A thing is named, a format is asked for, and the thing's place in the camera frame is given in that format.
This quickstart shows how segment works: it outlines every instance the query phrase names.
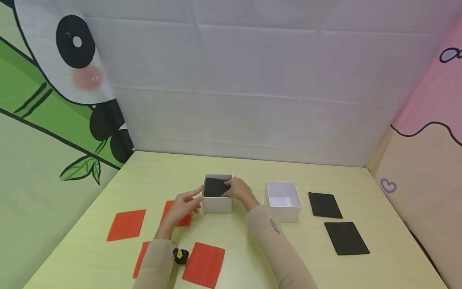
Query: beige arm sleeve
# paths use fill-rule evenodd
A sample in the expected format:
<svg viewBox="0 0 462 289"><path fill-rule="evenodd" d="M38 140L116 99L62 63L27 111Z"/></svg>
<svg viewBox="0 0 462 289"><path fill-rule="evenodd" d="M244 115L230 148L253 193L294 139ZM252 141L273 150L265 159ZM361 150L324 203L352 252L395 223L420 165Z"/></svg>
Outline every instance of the beige arm sleeve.
<svg viewBox="0 0 462 289"><path fill-rule="evenodd" d="M152 240L133 289L166 289L172 273L174 249L171 240Z"/></svg>
<svg viewBox="0 0 462 289"><path fill-rule="evenodd" d="M250 232L263 248L280 289L317 289L308 268L268 207L256 206L245 220Z"/></svg>

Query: wrist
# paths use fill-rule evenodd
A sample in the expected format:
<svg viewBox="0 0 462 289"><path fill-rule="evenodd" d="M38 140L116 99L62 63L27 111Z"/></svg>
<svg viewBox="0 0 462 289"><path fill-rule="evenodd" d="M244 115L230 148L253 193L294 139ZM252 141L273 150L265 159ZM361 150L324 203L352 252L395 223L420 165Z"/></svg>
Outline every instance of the wrist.
<svg viewBox="0 0 462 289"><path fill-rule="evenodd" d="M174 228L175 225L171 221L164 219L160 223L154 239L170 240L172 238Z"/></svg>
<svg viewBox="0 0 462 289"><path fill-rule="evenodd" d="M258 206L260 203L257 201L255 198L254 194L250 193L246 195L244 198L241 200L242 204L244 205L245 209L247 212L250 212L253 208Z"/></svg>

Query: person's left hand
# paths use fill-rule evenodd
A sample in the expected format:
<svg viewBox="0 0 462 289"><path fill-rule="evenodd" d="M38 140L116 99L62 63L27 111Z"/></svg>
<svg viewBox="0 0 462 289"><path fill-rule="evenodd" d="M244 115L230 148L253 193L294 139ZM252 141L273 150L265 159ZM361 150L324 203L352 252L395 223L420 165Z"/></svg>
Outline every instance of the person's left hand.
<svg viewBox="0 0 462 289"><path fill-rule="evenodd" d="M178 222L186 215L193 215L199 213L201 208L201 202L204 196L193 198L195 195L202 192L204 185L200 186L194 191L189 191L183 194L179 194L173 205L170 207L167 215L162 220L159 229L157 230L155 239L170 239L173 232L173 228L176 227Z"/></svg>

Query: panda illustration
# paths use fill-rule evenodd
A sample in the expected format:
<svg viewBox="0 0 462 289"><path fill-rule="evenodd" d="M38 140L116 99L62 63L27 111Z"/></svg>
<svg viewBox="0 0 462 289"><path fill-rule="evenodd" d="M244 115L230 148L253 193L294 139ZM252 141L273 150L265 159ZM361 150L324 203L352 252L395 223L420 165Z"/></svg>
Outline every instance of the panda illustration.
<svg viewBox="0 0 462 289"><path fill-rule="evenodd" d="M133 153L120 107L85 20L70 1L10 0L31 57L50 86L67 101L90 107L90 131L98 141L110 138L115 159Z"/></svg>

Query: open box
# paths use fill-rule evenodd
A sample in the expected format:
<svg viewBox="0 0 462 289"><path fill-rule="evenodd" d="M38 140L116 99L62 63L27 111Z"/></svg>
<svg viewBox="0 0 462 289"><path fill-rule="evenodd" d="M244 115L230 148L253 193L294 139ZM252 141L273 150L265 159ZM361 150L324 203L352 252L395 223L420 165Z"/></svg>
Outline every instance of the open box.
<svg viewBox="0 0 462 289"><path fill-rule="evenodd" d="M295 222L302 210L302 201L295 182L267 181L264 203L280 222Z"/></svg>
<svg viewBox="0 0 462 289"><path fill-rule="evenodd" d="M230 174L206 174L204 178L204 190L202 191L202 195L204 196L204 200L202 201L202 208L204 213L231 213L232 212L232 199L230 197L207 197L205 195L206 191L208 191L206 179L207 178L217 178L221 180L229 180L232 178Z"/></svg>

